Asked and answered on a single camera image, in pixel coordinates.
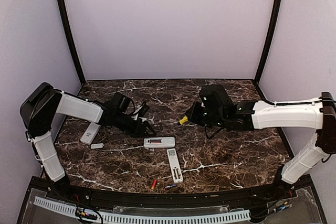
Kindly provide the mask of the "right black frame post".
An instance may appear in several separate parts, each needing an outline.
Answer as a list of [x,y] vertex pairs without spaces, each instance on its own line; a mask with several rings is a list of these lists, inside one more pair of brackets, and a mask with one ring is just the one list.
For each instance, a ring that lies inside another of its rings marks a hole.
[[281,0],[274,0],[273,5],[272,5],[271,15],[270,15],[270,21],[268,25],[268,30],[266,33],[265,43],[264,43],[263,50],[260,56],[258,68],[257,68],[256,74],[254,77],[254,83],[257,86],[259,85],[261,81],[261,78],[262,78],[262,75],[263,75],[263,72],[266,66],[267,58],[270,52],[270,48],[271,48],[272,40],[274,37],[277,20],[278,20],[278,15],[280,11],[280,5],[281,5]]

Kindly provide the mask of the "white remote with barcode label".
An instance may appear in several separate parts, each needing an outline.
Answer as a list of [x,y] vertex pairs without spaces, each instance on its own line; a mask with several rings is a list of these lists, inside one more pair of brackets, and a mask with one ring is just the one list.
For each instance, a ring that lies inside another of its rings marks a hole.
[[144,148],[173,148],[175,146],[175,138],[170,137],[146,137],[143,142]]

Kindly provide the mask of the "white button remote control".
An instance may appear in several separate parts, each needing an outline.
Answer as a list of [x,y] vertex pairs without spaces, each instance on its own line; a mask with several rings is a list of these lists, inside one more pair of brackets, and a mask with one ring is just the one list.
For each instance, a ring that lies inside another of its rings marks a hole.
[[170,170],[172,173],[172,178],[173,178],[174,183],[182,183],[184,179],[183,179],[183,175],[182,175],[176,149],[174,148],[167,149],[166,152],[167,152]]

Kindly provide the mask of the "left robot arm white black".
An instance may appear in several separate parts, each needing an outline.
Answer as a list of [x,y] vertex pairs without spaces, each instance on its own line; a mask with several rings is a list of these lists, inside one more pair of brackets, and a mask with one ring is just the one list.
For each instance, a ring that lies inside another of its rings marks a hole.
[[52,136],[55,117],[63,115],[65,122],[74,120],[98,127],[115,127],[129,137],[156,137],[157,132],[145,118],[150,108],[147,103],[142,102],[138,109],[128,112],[130,105],[134,105],[134,101],[120,92],[106,102],[99,102],[56,89],[47,82],[40,84],[21,104],[19,113],[26,140],[32,144],[46,177],[55,183],[53,191],[61,200],[71,200],[74,189],[67,184],[68,176],[55,149]]

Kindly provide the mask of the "left black frame post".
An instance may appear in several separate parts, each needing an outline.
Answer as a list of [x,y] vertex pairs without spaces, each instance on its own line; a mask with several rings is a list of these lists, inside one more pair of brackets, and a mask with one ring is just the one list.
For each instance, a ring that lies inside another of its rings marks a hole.
[[64,33],[65,33],[65,36],[66,36],[66,41],[67,41],[68,48],[69,48],[69,51],[70,51],[70,55],[71,55],[71,58],[72,58],[72,62],[73,62],[73,65],[75,67],[76,74],[77,74],[77,77],[79,79],[79,82],[80,82],[81,86],[83,86],[86,83],[86,79],[85,79],[85,75],[84,75],[80,60],[79,60],[79,56],[78,56],[78,53],[77,53],[75,41],[74,41],[74,38],[73,38],[73,35],[72,35],[65,0],[57,0],[57,4],[58,4],[58,9],[59,9],[59,13],[60,13],[62,26],[63,26]]

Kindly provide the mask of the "red blue battery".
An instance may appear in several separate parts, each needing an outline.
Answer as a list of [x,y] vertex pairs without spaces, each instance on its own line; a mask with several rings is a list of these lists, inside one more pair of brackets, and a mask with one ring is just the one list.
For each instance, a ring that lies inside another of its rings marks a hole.
[[152,184],[152,187],[151,187],[151,189],[152,190],[154,190],[155,189],[155,187],[156,187],[156,185],[157,185],[157,179],[155,179],[154,181],[153,181],[153,184]]

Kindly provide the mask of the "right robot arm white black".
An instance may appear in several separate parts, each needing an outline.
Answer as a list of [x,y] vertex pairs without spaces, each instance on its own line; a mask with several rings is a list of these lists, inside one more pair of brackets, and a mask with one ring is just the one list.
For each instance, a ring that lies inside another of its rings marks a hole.
[[329,92],[301,101],[240,101],[234,103],[220,84],[203,86],[200,101],[185,112],[187,120],[202,127],[253,131],[273,127],[305,127],[315,134],[292,160],[280,169],[279,180],[268,188],[273,200],[323,158],[335,154],[335,100]]

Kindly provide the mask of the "black frame post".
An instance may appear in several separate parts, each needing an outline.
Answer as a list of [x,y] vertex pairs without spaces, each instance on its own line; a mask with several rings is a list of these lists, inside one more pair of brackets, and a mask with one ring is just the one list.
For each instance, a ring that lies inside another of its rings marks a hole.
[[73,35],[72,35],[65,0],[57,0],[57,4],[58,4],[58,9],[59,9],[59,13],[60,13],[62,26],[63,26],[64,33],[65,33],[65,36],[66,36],[66,41],[67,41],[68,48],[69,48],[69,51],[70,51],[70,55],[71,55],[71,58],[72,58],[72,62],[73,62],[73,65],[75,67],[76,74],[77,74],[77,77],[79,79],[79,82],[80,82],[81,86],[83,86],[86,83],[86,79],[85,79],[85,75],[84,75],[80,60],[79,60],[79,56],[78,56],[78,53],[77,53],[75,41],[74,41],[74,38],[73,38]]
[[265,43],[264,43],[263,50],[260,56],[258,68],[257,68],[256,74],[254,77],[254,83],[257,86],[259,85],[261,81],[261,78],[262,78],[262,75],[263,75],[263,72],[266,66],[267,58],[270,52],[270,48],[271,48],[272,40],[274,37],[277,20],[278,20],[278,15],[280,11],[280,5],[281,5],[281,0],[274,0],[273,5],[272,5],[271,15],[270,15],[270,21],[268,25],[268,30],[266,33]]

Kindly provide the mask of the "yellow handled screwdriver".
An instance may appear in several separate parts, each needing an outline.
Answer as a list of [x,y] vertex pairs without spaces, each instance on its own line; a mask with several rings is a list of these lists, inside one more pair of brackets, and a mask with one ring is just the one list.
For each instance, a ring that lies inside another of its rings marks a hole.
[[179,125],[183,125],[183,124],[185,124],[186,122],[188,122],[188,117],[187,117],[187,116],[184,116],[182,119],[179,120]]

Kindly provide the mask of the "plain white slim remote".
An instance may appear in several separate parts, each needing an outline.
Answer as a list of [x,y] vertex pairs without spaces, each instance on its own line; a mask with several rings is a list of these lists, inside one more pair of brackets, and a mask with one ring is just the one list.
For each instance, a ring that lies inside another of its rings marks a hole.
[[98,134],[101,126],[99,124],[90,123],[90,125],[87,127],[86,131],[82,135],[80,141],[81,143],[84,143],[86,145],[91,145],[94,138]]

